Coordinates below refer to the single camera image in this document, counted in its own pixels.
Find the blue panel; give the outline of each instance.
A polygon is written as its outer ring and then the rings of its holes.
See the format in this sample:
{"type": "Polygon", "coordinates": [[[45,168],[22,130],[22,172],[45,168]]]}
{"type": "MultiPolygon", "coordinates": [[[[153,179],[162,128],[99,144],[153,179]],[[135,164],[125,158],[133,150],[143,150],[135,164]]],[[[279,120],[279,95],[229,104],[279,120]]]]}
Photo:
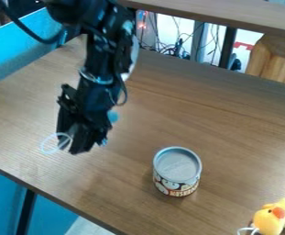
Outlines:
{"type": "Polygon", "coordinates": [[[77,217],[70,210],[39,196],[28,235],[63,235],[77,217]]]}
{"type": "MultiPolygon", "coordinates": [[[[22,17],[21,21],[44,39],[61,28],[61,24],[51,19],[46,8],[22,17]]],[[[0,79],[54,50],[57,45],[35,41],[14,23],[0,27],[0,79]]]]}
{"type": "Polygon", "coordinates": [[[25,189],[0,175],[0,235],[15,234],[25,189]]]}

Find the white cable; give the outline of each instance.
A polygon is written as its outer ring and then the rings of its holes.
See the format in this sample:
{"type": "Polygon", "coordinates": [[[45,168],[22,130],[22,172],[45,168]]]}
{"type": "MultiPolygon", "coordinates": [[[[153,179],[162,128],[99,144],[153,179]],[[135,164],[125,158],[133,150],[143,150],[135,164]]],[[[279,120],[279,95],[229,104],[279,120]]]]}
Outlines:
{"type": "Polygon", "coordinates": [[[253,232],[251,233],[251,235],[256,234],[259,231],[259,229],[254,229],[253,232]]]}
{"type": "Polygon", "coordinates": [[[58,132],[58,133],[53,133],[51,135],[49,135],[47,138],[45,138],[39,145],[41,151],[44,153],[44,154],[47,154],[47,155],[50,155],[50,154],[53,154],[55,152],[57,152],[58,150],[60,150],[64,145],[66,145],[67,143],[69,143],[70,141],[72,141],[72,137],[66,133],[63,133],[63,132],[58,132]],[[60,137],[60,136],[63,136],[63,137],[66,137],[66,140],[63,141],[59,146],[57,146],[56,148],[53,148],[49,151],[46,151],[45,150],[45,145],[48,141],[50,141],[51,139],[53,138],[57,138],[57,137],[60,137]]]}
{"type": "Polygon", "coordinates": [[[237,231],[237,235],[241,235],[241,231],[247,231],[247,230],[253,230],[251,235],[254,235],[258,231],[258,229],[255,228],[241,228],[237,231]]]}

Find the tin can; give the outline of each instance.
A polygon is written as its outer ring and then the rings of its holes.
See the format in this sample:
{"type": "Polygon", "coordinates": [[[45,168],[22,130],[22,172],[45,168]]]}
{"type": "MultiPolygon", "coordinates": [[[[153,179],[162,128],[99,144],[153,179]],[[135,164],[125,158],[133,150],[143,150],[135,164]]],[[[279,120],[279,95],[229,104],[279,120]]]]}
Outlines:
{"type": "Polygon", "coordinates": [[[153,182],[168,196],[187,196],[200,182],[202,163],[197,154],[182,147],[159,151],[153,160],[153,182]]]}

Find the can lid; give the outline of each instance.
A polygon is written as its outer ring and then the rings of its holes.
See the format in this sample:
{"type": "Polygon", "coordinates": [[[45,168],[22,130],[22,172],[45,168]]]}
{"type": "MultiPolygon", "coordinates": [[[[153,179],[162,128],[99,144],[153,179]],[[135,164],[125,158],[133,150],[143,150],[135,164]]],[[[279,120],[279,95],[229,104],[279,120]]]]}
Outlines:
{"type": "Polygon", "coordinates": [[[155,170],[165,179],[193,184],[202,171],[200,158],[193,152],[182,147],[169,147],[159,151],[154,158],[155,170]]]}

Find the silver can rim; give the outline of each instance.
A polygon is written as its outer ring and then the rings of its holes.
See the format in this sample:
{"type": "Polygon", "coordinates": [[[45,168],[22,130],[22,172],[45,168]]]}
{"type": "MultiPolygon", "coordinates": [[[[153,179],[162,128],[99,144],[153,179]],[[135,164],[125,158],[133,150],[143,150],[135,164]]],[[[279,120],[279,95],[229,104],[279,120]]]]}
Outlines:
{"type": "Polygon", "coordinates": [[[183,148],[183,147],[180,147],[180,146],[171,146],[171,147],[168,147],[168,148],[164,148],[160,151],[158,151],[155,156],[154,156],[154,159],[153,159],[153,167],[154,169],[156,170],[156,172],[162,177],[162,178],[165,178],[166,180],[169,180],[171,182],[175,182],[175,183],[184,183],[184,184],[195,184],[201,177],[201,173],[202,173],[202,170],[203,170],[203,167],[202,167],[202,162],[201,162],[201,159],[200,157],[198,156],[198,154],[196,154],[194,151],[191,151],[187,148],[183,148]],[[186,179],[184,181],[176,181],[176,180],[173,180],[173,179],[169,179],[168,177],[163,177],[162,174],[160,173],[160,171],[157,169],[157,160],[159,159],[159,157],[163,154],[163,152],[166,152],[166,151],[173,151],[173,150],[182,150],[182,151],[187,151],[192,157],[193,159],[198,163],[199,165],[199,170],[197,171],[197,173],[189,178],[189,179],[186,179]]]}

